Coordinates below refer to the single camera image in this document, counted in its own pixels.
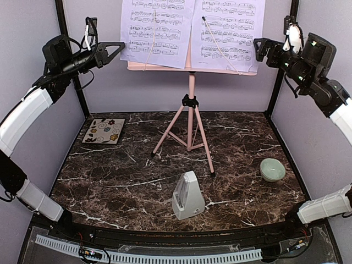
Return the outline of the pink music stand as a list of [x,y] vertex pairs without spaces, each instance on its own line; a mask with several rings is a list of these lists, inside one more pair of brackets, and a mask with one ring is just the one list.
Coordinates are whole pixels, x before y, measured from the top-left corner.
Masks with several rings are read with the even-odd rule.
[[256,74],[250,74],[250,73],[239,74],[239,73],[235,73],[230,70],[211,71],[211,70],[207,70],[207,69],[195,69],[195,68],[192,68],[192,66],[191,66],[190,55],[191,55],[191,34],[190,34],[190,41],[189,41],[189,47],[188,47],[188,54],[187,54],[187,58],[186,58],[186,64],[185,64],[185,68],[183,68],[183,69],[127,61],[129,70],[176,71],[176,72],[187,72],[189,74],[189,91],[182,99],[181,106],[180,106],[181,109],[188,110],[188,135],[187,135],[187,139],[182,141],[182,144],[186,147],[186,149],[188,151],[191,151],[191,150],[198,148],[198,145],[194,143],[195,138],[196,138],[196,134],[201,134],[201,135],[205,134],[204,127],[203,127],[202,120],[201,120],[201,116],[200,116],[199,103],[198,103],[196,96],[195,96],[195,75],[196,75],[196,73],[199,73],[199,72],[221,73],[221,74],[235,74],[235,75],[244,75],[244,76],[256,75]]

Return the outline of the white metronome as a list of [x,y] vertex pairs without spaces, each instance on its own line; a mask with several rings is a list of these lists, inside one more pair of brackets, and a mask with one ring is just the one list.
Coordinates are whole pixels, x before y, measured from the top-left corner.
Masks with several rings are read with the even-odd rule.
[[183,173],[173,191],[172,209],[178,220],[203,213],[205,201],[193,170]]

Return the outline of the purple sheet music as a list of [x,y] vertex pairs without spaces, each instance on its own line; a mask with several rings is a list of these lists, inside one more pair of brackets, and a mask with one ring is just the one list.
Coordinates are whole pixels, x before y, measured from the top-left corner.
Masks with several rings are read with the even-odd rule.
[[253,41],[262,37],[265,1],[196,1],[191,29],[191,66],[256,74]]
[[122,1],[120,59],[185,68],[195,1]]

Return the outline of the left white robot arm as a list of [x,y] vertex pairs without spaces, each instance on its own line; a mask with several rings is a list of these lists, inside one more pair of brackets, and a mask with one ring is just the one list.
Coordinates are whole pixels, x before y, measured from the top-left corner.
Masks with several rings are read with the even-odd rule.
[[96,42],[73,53],[72,41],[59,35],[43,46],[46,60],[43,76],[1,121],[1,186],[7,196],[5,201],[16,197],[35,212],[57,222],[56,231],[66,240],[78,234],[77,226],[68,220],[72,214],[33,184],[10,157],[36,119],[63,96],[72,78],[109,64],[125,47],[123,42]]

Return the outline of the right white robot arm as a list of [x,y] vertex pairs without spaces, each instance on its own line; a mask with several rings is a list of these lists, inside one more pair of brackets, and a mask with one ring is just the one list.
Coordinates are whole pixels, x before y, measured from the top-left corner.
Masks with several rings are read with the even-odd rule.
[[[351,141],[351,97],[336,80],[327,78],[336,55],[336,47],[322,37],[310,33],[302,51],[268,38],[254,39],[256,60],[267,58],[271,68],[283,70],[297,84],[297,93],[310,96],[320,111]],[[295,205],[285,216],[280,233],[295,237],[302,225],[323,218],[351,216],[351,185],[321,198]]]

